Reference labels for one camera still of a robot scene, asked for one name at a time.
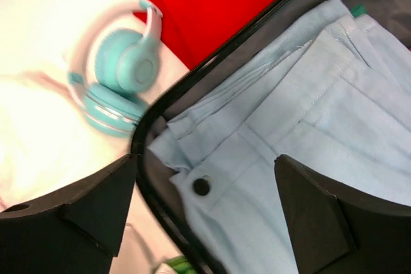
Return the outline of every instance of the pants button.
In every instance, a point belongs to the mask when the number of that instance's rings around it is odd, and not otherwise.
[[[193,182],[193,190],[194,190],[194,193],[196,193],[197,195],[200,195],[200,196],[207,195],[210,191],[210,188],[211,188],[210,183],[204,178],[196,179]]]

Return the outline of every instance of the open suitcase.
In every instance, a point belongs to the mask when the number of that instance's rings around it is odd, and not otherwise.
[[[131,153],[139,158],[138,187],[155,217],[197,273],[231,272],[224,268],[225,261],[210,251],[189,227],[182,199],[169,180],[176,171],[164,166],[147,147],[166,129],[170,119],[194,105],[297,18],[323,1],[274,0],[165,93],[137,126]],[[387,11],[378,10],[383,4],[373,1],[343,0],[350,8],[364,4],[372,17],[388,25]],[[411,23],[411,8],[404,10],[408,11],[407,21]],[[409,46],[406,32],[396,35]],[[284,155],[276,160],[275,177],[299,273],[411,272],[411,207],[357,191]],[[193,183],[193,190],[203,190],[201,196],[210,190],[206,183],[203,187],[198,185]]]
[[[273,0],[147,111],[132,137],[130,154],[79,182],[0,213],[0,272],[108,273],[119,252],[135,179],[154,216],[196,272],[227,273],[221,256],[187,224],[181,197],[169,180],[175,172],[147,146],[167,121],[323,1]],[[411,0],[343,1],[350,8],[364,4],[372,17],[411,47]],[[299,273],[411,273],[411,207],[348,187],[293,158],[275,159]],[[304,223],[297,224],[295,215]]]

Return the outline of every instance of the black hole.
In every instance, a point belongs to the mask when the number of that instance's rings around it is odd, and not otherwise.
[[[15,212],[15,211],[21,211],[21,210],[25,210],[30,208],[30,205],[27,205],[25,203],[21,203],[19,205],[14,205],[13,207],[10,207],[6,210],[4,210],[4,212]]]
[[[210,191],[210,184],[204,178],[196,179],[193,183],[193,190],[196,194],[205,196]]]

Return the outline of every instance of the headphones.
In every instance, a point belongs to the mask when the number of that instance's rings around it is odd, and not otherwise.
[[[147,13],[145,32],[118,29],[108,35],[96,54],[98,83],[89,85],[86,69],[92,43],[110,21],[132,12]],[[68,89],[97,130],[128,137],[144,114],[146,103],[134,95],[149,89],[157,79],[161,17],[149,0],[116,0],[90,22],[67,55]]]

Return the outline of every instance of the light blue pants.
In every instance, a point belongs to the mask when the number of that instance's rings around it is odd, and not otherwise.
[[[150,149],[179,171],[191,228],[229,273],[298,273],[274,177],[287,154],[411,205],[411,53],[340,0],[301,17],[168,123]],[[206,196],[192,188],[207,177]]]

